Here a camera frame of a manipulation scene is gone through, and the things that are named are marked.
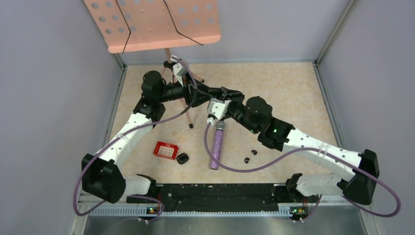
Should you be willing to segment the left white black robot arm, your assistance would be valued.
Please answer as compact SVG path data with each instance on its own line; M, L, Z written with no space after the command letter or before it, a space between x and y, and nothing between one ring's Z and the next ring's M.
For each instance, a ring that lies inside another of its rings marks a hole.
M138 195L144 202L154 201L157 196L154 179L142 174L127 179L120 168L139 141L163 123L165 102L183 98L187 111L224 93L223 88L212 88L199 81L196 85L192 86L188 72L182 84L166 83L158 71L147 72L143 76L141 98L126 124L96 154L87 154L82 159L82 190L113 204L130 195Z

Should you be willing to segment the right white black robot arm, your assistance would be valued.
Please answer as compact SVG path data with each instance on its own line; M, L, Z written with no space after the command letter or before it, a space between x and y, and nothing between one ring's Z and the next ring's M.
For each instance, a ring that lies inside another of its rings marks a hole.
M294 152L334 173L338 178L326 186L317 186L316 176L298 174L296 183L287 188L294 202L314 194L343 195L361 204L372 203L379 177L377 154L369 149L362 152L342 149L309 136L294 125L272 115L272 106L254 96L243 103L240 91L221 87L220 100L228 103L226 118L232 118L257 135L257 140L269 149L283 153Z

